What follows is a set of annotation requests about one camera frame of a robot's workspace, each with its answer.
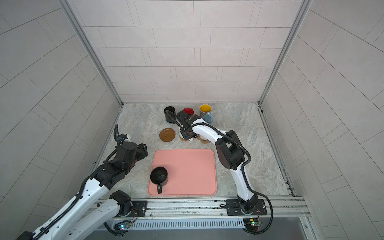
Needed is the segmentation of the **black mug red inside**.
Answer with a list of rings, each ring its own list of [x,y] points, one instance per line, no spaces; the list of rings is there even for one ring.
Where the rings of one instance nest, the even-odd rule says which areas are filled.
[[[194,115],[194,110],[192,108],[184,108],[183,111],[188,115],[188,116],[193,116]]]

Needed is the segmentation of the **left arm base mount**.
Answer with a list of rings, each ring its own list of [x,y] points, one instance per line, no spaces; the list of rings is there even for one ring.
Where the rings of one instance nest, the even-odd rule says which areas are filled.
[[[123,191],[116,191],[112,193],[109,199],[117,202],[118,214],[116,217],[144,217],[147,210],[147,201],[134,201],[132,198]]]

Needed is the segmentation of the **black mug front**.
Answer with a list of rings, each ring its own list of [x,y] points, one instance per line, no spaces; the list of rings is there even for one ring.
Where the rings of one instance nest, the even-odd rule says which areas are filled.
[[[163,193],[164,186],[168,183],[168,171],[164,167],[157,167],[152,170],[150,175],[151,182],[157,186],[157,193]]]

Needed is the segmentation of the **blue mug yellow inside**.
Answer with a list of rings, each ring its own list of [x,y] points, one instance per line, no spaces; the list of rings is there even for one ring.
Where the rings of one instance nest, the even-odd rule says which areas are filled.
[[[208,104],[200,106],[200,117],[208,124],[213,123],[212,107]]]

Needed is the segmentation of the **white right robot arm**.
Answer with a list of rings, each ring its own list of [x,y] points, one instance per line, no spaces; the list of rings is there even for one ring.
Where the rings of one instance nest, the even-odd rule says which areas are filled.
[[[180,111],[178,114],[167,111],[167,115],[179,126],[185,140],[200,136],[216,146],[219,161],[230,170],[241,200],[246,202],[255,196],[244,170],[244,166],[251,161],[251,155],[242,146],[234,131],[219,130],[199,116],[189,116],[185,111]]]

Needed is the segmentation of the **dark wooden round coaster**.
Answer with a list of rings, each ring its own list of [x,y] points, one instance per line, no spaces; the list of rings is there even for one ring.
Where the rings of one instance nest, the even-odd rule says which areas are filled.
[[[160,131],[159,138],[162,142],[171,142],[176,136],[174,129],[166,128]]]

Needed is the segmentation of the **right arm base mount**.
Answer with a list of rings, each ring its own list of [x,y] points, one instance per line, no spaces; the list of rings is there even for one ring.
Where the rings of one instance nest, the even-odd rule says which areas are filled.
[[[220,208],[226,209],[228,216],[250,216],[268,214],[265,201],[253,195],[250,200],[228,199],[225,204],[220,204]]]

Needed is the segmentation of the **cork paw print coaster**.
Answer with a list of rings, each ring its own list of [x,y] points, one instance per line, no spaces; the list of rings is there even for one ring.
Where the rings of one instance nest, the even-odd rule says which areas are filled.
[[[204,138],[204,140],[201,140],[201,139],[199,139],[199,137],[198,137],[198,140],[199,140],[201,143],[203,143],[203,144],[207,144],[207,143],[210,142],[209,140],[207,140],[207,139],[205,139],[205,138]]]

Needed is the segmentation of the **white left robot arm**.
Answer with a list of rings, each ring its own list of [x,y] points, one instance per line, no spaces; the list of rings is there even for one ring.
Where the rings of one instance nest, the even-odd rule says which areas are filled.
[[[106,160],[86,177],[78,193],[63,208],[36,230],[25,231],[18,238],[20,240],[83,240],[101,224],[115,216],[133,215],[133,221],[136,221],[140,210],[132,203],[131,197],[121,190],[112,193],[107,201],[89,215],[86,216],[85,213],[116,183],[123,180],[136,162],[147,156],[148,150],[145,144],[125,142],[118,145],[111,154],[113,160]]]

